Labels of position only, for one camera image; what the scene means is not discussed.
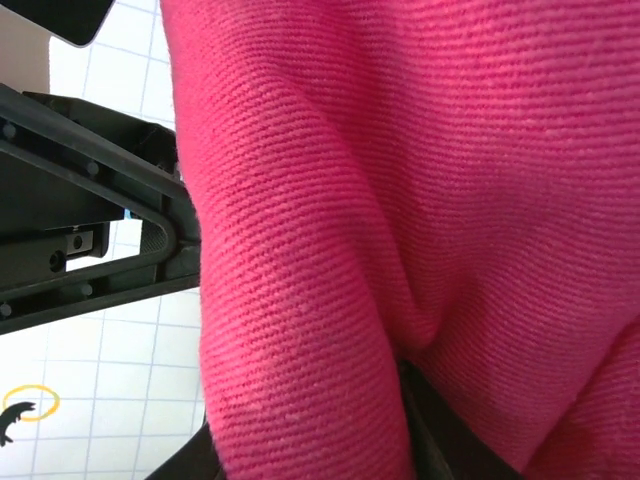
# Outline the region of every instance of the white grid surface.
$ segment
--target white grid surface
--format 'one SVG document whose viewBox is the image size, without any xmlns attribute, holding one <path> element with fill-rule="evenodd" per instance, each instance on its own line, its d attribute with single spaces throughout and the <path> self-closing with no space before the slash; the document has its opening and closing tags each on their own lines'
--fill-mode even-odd
<svg viewBox="0 0 640 480">
<path fill-rule="evenodd" d="M 169 54 L 157 0 L 118 0 L 87 48 L 50 43 L 51 93 L 174 128 Z M 138 254 L 141 222 L 111 225 L 105 260 Z M 81 259 L 80 268 L 97 262 Z M 0 337 L 0 394 L 43 384 L 59 410 L 9 427 L 0 479 L 138 480 L 175 453 L 204 415 L 198 290 L 110 308 Z M 36 390 L 46 411 L 53 400 Z"/>
</svg>

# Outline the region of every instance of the yellow circle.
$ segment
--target yellow circle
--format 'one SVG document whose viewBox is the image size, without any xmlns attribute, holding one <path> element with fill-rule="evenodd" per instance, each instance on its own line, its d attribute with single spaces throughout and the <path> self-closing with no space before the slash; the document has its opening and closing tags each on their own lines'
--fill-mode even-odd
<svg viewBox="0 0 640 480">
<path fill-rule="evenodd" d="M 41 390 L 51 395 L 53 397 L 53 407 L 51 407 L 49 410 L 47 410 L 45 413 L 43 413 L 39 417 L 22 417 L 21 420 L 23 422 L 38 422 L 40 420 L 47 418 L 49 415 L 53 415 L 54 413 L 56 413 L 56 410 L 58 410 L 58 407 L 60 406 L 60 397 L 56 392 L 51 390 L 49 387 L 45 387 L 44 385 L 23 385 L 21 387 L 14 388 L 9 393 L 7 393 L 2 399 L 2 409 L 3 410 L 7 409 L 7 403 L 11 395 L 14 395 L 18 392 L 23 392 L 24 390 L 30 390 L 32 388 L 35 390 Z"/>
</svg>

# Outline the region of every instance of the metal screw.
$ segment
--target metal screw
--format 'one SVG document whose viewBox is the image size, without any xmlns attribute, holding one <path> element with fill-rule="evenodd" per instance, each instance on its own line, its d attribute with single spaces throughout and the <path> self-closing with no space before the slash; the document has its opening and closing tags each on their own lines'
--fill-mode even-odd
<svg viewBox="0 0 640 480">
<path fill-rule="evenodd" d="M 13 310 L 11 310 L 11 305 L 9 305 L 8 303 L 3 303 L 2 305 L 0 305 L 0 315 L 2 315 L 3 317 L 11 316 L 11 312 L 13 312 Z"/>
<path fill-rule="evenodd" d="M 82 287 L 80 287 L 80 292 L 85 297 L 90 297 L 91 295 L 93 295 L 93 287 L 88 283 L 85 283 L 84 285 L 82 285 Z"/>
<path fill-rule="evenodd" d="M 95 177 L 98 173 L 100 173 L 100 167 L 96 162 L 89 162 L 89 164 L 87 165 L 87 172 L 89 172 L 89 175 L 91 175 L 92 177 Z"/>
<path fill-rule="evenodd" d="M 7 140 L 13 140 L 13 137 L 16 136 L 16 127 L 12 124 L 12 123 L 5 123 L 2 126 L 2 135 L 7 139 Z"/>
</svg>

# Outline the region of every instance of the black object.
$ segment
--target black object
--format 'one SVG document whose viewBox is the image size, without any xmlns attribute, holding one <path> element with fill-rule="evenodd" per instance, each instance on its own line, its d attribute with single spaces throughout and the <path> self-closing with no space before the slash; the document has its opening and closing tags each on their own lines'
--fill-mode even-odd
<svg viewBox="0 0 640 480">
<path fill-rule="evenodd" d="M 213 446 L 209 425 L 200 430 L 147 480 L 226 480 Z"/>
<path fill-rule="evenodd" d="M 0 179 L 0 335 L 198 286 L 200 231 L 170 130 L 0 85 Z M 67 272 L 104 255 L 125 209 L 143 220 L 140 255 Z"/>
<path fill-rule="evenodd" d="M 410 363 L 400 381 L 418 480 L 523 478 L 485 445 Z"/>
<path fill-rule="evenodd" d="M 4 447 L 7 442 L 13 442 L 13 440 L 11 440 L 7 435 L 9 425 L 20 420 L 24 412 L 31 412 L 35 410 L 35 406 L 36 404 L 32 402 L 16 403 L 0 414 L 0 447 Z"/>
<path fill-rule="evenodd" d="M 115 0 L 0 0 L 0 5 L 79 47 L 98 33 Z"/>
</svg>

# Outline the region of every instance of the pink knit sweater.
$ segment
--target pink knit sweater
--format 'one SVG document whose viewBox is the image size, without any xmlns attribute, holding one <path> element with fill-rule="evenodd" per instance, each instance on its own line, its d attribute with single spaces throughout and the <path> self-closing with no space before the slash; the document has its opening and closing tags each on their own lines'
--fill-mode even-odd
<svg viewBox="0 0 640 480">
<path fill-rule="evenodd" d="M 231 480 L 412 477 L 394 357 L 640 478 L 640 1 L 163 0 Z"/>
</svg>

